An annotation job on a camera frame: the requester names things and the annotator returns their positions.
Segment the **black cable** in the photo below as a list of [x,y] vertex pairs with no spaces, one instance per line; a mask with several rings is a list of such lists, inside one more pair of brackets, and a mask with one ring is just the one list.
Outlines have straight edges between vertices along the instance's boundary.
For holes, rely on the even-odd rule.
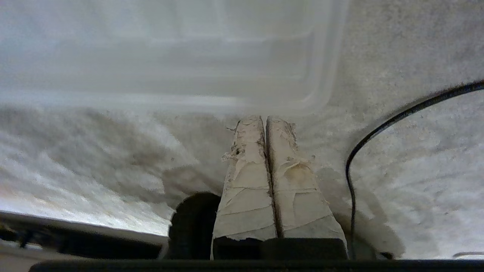
[[351,227],[350,227],[350,234],[351,234],[351,240],[350,240],[350,246],[351,246],[351,258],[355,259],[356,254],[354,251],[354,242],[355,242],[355,216],[356,216],[356,195],[355,195],[355,189],[353,187],[353,181],[351,181],[351,177],[349,175],[349,167],[351,166],[351,162],[353,162],[353,158],[355,157],[356,153],[360,151],[360,149],[371,139],[373,139],[376,135],[380,134],[382,131],[386,130],[396,122],[416,113],[419,112],[425,108],[428,108],[432,105],[435,105],[437,103],[440,103],[442,101],[454,98],[456,96],[474,92],[474,91],[481,91],[484,89],[484,81],[478,81],[478,82],[473,82],[468,85],[462,85],[458,86],[455,88],[451,88],[448,90],[443,91],[441,94],[437,96],[433,96],[431,98],[428,98],[424,100],[421,103],[418,103],[415,106],[412,106],[397,115],[393,116],[380,126],[378,126],[376,129],[374,129],[372,132],[367,134],[351,151],[351,153],[348,156],[348,159],[346,160],[346,167],[345,167],[345,175],[346,175],[346,182],[348,183],[348,189],[349,193],[351,194]]

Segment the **translucent plastic bin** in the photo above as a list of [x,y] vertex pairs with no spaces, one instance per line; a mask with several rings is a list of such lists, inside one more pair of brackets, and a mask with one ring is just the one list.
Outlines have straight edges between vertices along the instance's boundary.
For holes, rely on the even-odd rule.
[[308,113],[347,0],[0,0],[0,103]]

